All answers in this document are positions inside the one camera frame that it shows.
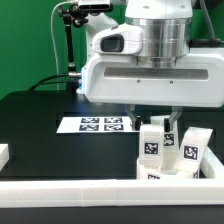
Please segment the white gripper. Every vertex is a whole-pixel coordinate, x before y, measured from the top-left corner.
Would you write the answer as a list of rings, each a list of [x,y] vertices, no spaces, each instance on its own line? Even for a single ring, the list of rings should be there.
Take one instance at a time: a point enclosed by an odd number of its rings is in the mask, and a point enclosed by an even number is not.
[[[224,105],[224,48],[191,49],[168,69],[141,68],[134,56],[96,54],[82,70],[82,88],[91,102],[128,104],[134,131],[141,125],[134,105],[173,106],[164,119],[164,130],[172,131],[182,107]]]

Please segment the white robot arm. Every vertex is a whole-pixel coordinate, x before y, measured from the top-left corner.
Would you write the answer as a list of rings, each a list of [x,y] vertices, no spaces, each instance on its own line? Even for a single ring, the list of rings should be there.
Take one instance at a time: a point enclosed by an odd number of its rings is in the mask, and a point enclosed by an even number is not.
[[[137,105],[170,106],[170,123],[184,107],[223,106],[224,48],[214,34],[190,38],[196,6],[208,13],[205,0],[128,0],[121,25],[90,13],[82,69],[87,99],[123,104],[133,121]]]

